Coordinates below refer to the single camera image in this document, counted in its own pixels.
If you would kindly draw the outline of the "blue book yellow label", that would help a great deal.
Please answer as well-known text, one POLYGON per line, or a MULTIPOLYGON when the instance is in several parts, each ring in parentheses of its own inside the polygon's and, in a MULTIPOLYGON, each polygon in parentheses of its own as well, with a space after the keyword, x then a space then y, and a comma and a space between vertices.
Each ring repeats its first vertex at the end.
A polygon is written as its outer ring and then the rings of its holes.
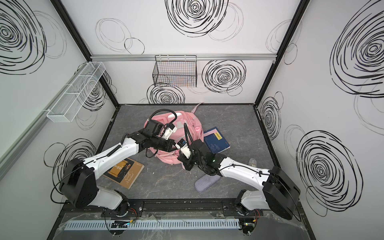
POLYGON ((203 137, 213 154, 221 153, 230 148, 230 144, 217 127, 204 131, 203 137))

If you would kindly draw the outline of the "pink student backpack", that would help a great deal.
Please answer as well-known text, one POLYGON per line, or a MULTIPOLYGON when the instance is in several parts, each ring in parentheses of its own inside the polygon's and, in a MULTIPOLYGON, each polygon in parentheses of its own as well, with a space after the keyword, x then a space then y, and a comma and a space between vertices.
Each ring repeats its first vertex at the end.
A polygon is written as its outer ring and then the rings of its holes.
MULTIPOLYGON (((177 128, 176 131, 174 131, 170 135, 170 139, 175 140, 175 142, 179 142, 181 139, 185 139, 185 131, 184 131, 184 123, 188 125, 188 129, 190 131, 190 134, 192 135, 193 141, 201 140, 204 141, 204 131, 202 127, 202 123, 195 115, 195 112, 200 104, 196 105, 191 112, 185 112, 185 111, 175 111, 178 118, 175 122, 173 122, 173 125, 177 128)), ((165 151, 158 151, 155 156, 162 161, 163 163, 169 164, 169 165, 175 165, 175 164, 181 164, 177 158, 179 156, 179 150, 173 151, 173 152, 165 152, 165 151)))

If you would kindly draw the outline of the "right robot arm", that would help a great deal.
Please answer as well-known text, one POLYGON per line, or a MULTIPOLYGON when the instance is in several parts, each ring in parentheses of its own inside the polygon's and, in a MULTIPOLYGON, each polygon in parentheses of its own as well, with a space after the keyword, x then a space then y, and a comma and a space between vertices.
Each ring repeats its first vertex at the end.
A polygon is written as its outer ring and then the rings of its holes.
POLYGON ((268 170, 239 163, 223 154, 213 154, 200 140, 192 143, 180 140, 176 147, 180 153, 178 159, 186 170, 197 166, 207 175, 235 179, 256 189, 241 191, 239 212, 266 209, 286 220, 295 218, 301 191, 281 168, 274 166, 268 170))

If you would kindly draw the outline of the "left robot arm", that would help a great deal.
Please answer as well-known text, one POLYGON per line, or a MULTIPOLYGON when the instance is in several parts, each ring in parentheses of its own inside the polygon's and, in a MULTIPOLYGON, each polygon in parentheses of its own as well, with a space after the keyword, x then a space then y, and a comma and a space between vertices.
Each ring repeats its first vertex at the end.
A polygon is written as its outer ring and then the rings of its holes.
POLYGON ((84 160, 70 160, 54 189, 77 209, 96 206, 123 217, 131 210, 128 198, 119 191, 98 187, 97 180, 115 165, 145 149, 164 152, 175 150, 176 143, 170 136, 176 130, 173 122, 163 125, 150 120, 143 129, 125 134, 117 145, 84 160))

